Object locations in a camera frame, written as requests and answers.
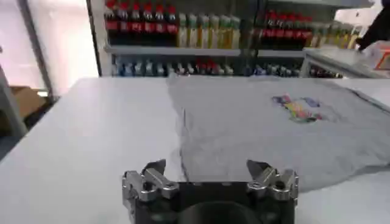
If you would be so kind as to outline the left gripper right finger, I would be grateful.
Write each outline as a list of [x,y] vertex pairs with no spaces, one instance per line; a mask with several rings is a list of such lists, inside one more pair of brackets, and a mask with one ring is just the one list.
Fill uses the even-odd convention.
[[277,201],[297,201],[299,195],[299,176],[295,170],[279,172],[266,162],[248,159],[246,162],[252,180],[247,190],[257,198],[271,197]]

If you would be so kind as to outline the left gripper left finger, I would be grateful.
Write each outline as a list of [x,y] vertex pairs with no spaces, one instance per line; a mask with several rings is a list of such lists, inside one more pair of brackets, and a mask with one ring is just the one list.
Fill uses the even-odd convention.
[[139,173],[128,170],[122,176],[122,198],[151,202],[158,197],[172,199],[179,192],[179,183],[168,180],[165,176],[166,160],[149,162]]

